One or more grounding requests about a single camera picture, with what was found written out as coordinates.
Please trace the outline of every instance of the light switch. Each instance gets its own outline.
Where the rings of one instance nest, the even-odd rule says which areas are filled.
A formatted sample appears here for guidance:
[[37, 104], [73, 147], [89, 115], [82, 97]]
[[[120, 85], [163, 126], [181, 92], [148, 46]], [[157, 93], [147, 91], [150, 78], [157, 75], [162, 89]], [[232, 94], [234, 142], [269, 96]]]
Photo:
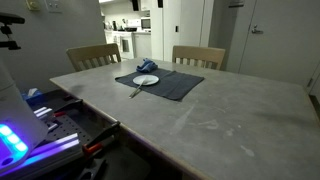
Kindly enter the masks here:
[[30, 11], [39, 11], [40, 5], [38, 0], [26, 0], [27, 7]]
[[49, 12], [51, 13], [61, 13], [61, 3], [59, 0], [44, 0]]

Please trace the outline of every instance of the table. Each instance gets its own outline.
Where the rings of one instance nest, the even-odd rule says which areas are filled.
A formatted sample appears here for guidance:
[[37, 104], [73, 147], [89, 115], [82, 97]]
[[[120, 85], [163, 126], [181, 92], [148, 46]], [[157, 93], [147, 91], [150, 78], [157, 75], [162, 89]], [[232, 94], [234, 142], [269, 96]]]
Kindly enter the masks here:
[[182, 102], [114, 78], [142, 59], [52, 78], [51, 81], [183, 172], [201, 179], [320, 179], [319, 120], [294, 84], [155, 61], [160, 68], [203, 76]]

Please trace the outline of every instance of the chair backrest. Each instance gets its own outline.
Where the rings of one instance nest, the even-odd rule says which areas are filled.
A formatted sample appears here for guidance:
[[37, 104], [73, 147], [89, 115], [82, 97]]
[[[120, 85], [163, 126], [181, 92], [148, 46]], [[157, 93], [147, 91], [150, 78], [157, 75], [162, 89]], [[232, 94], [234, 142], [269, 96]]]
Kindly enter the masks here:
[[177, 58], [180, 59], [180, 64], [192, 64], [204, 68], [220, 70], [221, 63], [224, 57], [225, 50], [218, 48], [193, 47], [193, 46], [174, 46], [172, 52], [172, 62], [177, 63]]
[[76, 71], [121, 62], [117, 44], [103, 44], [67, 49], [67, 55]]

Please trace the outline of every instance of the microwave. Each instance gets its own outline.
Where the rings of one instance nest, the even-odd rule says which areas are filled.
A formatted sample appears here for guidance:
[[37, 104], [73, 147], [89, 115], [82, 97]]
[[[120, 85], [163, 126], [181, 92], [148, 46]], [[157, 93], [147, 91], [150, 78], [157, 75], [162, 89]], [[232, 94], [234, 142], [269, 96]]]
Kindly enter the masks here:
[[141, 17], [142, 31], [151, 32], [151, 19], [150, 17]]

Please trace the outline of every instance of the blue light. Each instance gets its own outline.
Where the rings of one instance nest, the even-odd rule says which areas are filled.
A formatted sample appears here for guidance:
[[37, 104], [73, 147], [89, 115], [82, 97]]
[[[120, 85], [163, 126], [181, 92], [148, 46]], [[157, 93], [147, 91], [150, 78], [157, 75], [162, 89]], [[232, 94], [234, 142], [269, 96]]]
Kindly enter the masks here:
[[8, 136], [12, 133], [11, 129], [8, 126], [0, 125], [0, 133], [4, 136]]
[[17, 144], [20, 139], [18, 138], [17, 135], [15, 134], [11, 134], [10, 136], [7, 136], [7, 139], [9, 140], [9, 142], [11, 142], [12, 144]]
[[20, 142], [19, 144], [16, 144], [16, 148], [19, 150], [19, 151], [25, 151], [28, 149], [28, 147], [23, 143], [23, 142]]

